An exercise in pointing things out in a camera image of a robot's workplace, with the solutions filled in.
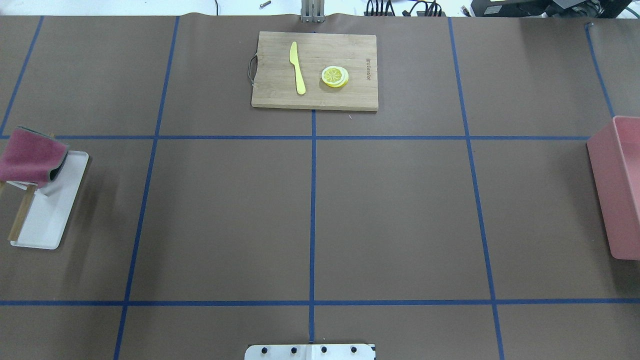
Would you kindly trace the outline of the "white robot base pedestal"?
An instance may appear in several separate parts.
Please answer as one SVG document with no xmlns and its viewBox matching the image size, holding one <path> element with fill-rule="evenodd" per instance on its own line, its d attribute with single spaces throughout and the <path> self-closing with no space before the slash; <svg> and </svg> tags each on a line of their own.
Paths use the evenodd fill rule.
<svg viewBox="0 0 640 360">
<path fill-rule="evenodd" d="M 245 360 L 375 360 L 374 344 L 254 344 L 247 347 Z"/>
</svg>

